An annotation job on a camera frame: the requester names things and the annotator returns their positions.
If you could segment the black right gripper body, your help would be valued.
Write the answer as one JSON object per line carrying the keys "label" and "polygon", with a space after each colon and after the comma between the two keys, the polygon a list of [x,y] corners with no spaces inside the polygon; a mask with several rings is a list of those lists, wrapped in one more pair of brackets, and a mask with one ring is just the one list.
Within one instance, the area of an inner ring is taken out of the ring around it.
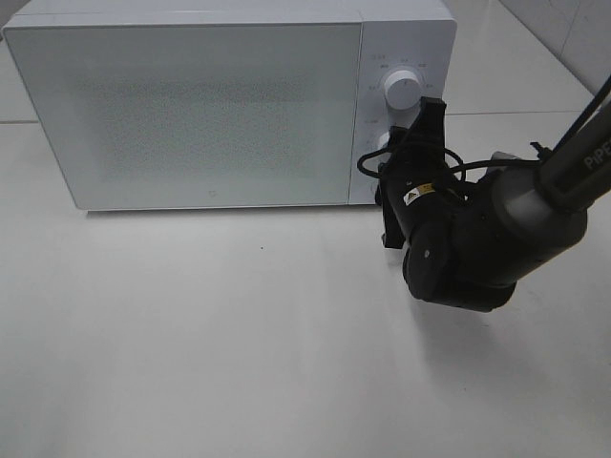
{"label": "black right gripper body", "polygon": [[374,168],[376,203],[387,200],[399,224],[448,224],[453,214],[452,154],[444,141],[408,139],[409,129],[390,130],[390,150]]}

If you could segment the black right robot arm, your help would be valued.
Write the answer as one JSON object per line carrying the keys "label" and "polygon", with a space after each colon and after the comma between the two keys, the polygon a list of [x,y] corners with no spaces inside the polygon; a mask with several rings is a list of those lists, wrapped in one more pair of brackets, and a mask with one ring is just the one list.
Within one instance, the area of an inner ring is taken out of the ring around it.
{"label": "black right robot arm", "polygon": [[378,169],[383,243],[405,251],[403,276],[418,300],[488,312],[583,238],[588,208],[610,189],[610,111],[535,161],[496,154],[468,182],[446,161],[445,109],[425,97],[409,128],[390,131]]}

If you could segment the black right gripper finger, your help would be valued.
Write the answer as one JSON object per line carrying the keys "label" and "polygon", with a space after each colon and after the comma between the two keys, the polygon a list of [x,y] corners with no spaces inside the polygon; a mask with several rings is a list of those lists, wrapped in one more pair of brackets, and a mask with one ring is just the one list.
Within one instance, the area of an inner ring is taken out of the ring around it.
{"label": "black right gripper finger", "polygon": [[441,98],[422,96],[419,113],[409,128],[408,139],[444,141],[446,108],[447,105]]}
{"label": "black right gripper finger", "polygon": [[385,199],[382,201],[382,216],[384,223],[382,242],[384,247],[402,249],[406,240],[405,236],[390,203]]}

